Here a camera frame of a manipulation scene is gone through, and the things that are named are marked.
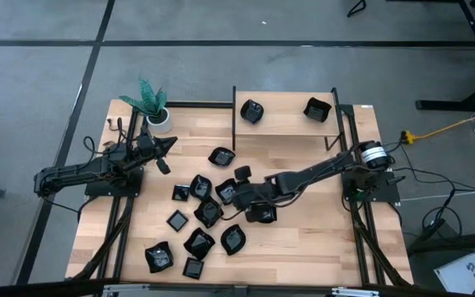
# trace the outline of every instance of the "wooden shelf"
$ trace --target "wooden shelf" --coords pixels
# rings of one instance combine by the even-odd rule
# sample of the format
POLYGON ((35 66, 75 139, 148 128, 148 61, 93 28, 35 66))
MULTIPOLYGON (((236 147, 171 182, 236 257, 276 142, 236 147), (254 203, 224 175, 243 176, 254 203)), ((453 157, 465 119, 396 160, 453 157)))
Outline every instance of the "wooden shelf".
POLYGON ((335 103, 330 92, 236 92, 235 112, 236 135, 336 137, 339 134, 335 103), (311 97, 332 106, 325 122, 311 120, 303 113, 311 97), (260 103, 265 110, 255 125, 240 115, 241 107, 248 99, 260 103))

